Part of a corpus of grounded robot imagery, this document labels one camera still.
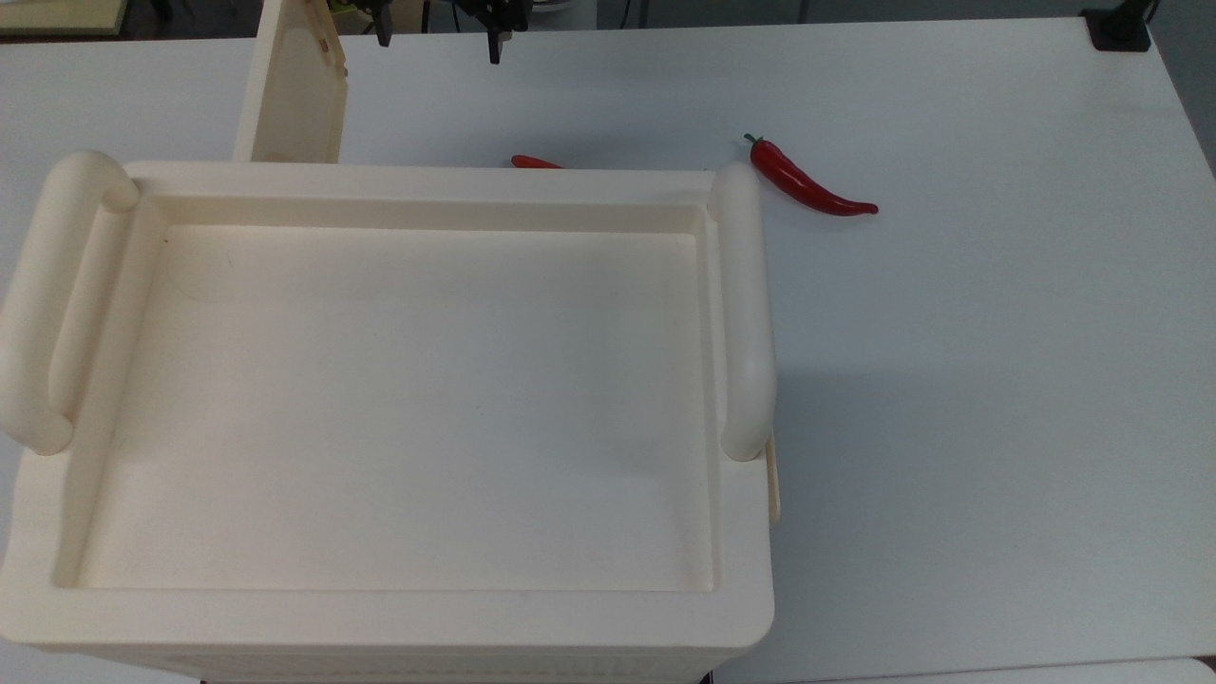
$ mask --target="tray handle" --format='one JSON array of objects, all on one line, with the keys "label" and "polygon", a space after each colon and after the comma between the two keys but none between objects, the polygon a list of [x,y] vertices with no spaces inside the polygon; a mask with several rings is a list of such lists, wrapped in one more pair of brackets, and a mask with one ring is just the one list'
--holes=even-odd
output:
[{"label": "tray handle", "polygon": [[769,312],[769,269],[760,220],[760,183],[742,163],[714,176],[709,202],[717,222],[726,327],[726,421],[722,450],[737,461],[764,453],[777,403],[777,363]]},{"label": "tray handle", "polygon": [[75,152],[43,185],[0,316],[0,427],[39,454],[72,441],[72,421],[51,405],[50,366],[98,204],[130,212],[140,191],[114,159]]}]

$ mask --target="cream plastic tray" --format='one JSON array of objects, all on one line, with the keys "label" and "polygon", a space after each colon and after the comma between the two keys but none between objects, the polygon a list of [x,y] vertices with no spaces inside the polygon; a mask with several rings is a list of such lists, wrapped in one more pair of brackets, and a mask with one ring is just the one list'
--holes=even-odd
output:
[{"label": "cream plastic tray", "polygon": [[762,240],[742,166],[64,159],[0,319],[0,629],[210,680],[698,679],[772,617]]}]

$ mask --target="red chili pepper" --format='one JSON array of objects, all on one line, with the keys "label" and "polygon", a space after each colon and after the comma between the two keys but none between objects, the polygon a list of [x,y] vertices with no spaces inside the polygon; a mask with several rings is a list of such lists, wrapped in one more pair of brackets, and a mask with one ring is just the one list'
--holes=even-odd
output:
[{"label": "red chili pepper", "polygon": [[559,169],[562,167],[546,162],[545,159],[537,159],[536,157],[529,157],[528,155],[516,155],[511,157],[511,164],[517,169]]},{"label": "red chili pepper", "polygon": [[818,209],[838,217],[856,217],[858,214],[877,214],[878,207],[868,202],[852,202],[838,195],[828,192],[822,185],[811,180],[798,164],[792,162],[779,147],[769,142],[764,138],[755,139],[751,134],[744,135],[751,141],[751,164],[764,174],[765,178],[779,187],[782,192],[794,200],[806,204],[812,209]]}]

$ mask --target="white tabletop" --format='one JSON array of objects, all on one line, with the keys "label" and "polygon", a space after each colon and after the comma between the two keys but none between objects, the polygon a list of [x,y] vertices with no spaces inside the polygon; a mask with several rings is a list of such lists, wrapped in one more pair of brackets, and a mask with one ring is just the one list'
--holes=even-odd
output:
[{"label": "white tabletop", "polygon": [[1194,660],[1121,662],[1070,667],[1035,667],[850,679],[848,684],[1214,684],[1216,673]]},{"label": "white tabletop", "polygon": [[[1216,652],[1216,184],[1155,51],[1079,19],[343,44],[344,163],[716,168],[753,133],[882,207],[765,197],[777,619],[719,682]],[[4,279],[68,151],[226,158],[250,47],[0,46]]]}]

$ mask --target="tray inner surface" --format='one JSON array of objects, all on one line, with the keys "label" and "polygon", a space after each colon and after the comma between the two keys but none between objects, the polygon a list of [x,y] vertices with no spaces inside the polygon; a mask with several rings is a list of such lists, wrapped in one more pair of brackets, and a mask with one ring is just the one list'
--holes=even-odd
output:
[{"label": "tray inner surface", "polygon": [[713,589],[697,239],[511,228],[169,226],[77,585]]}]

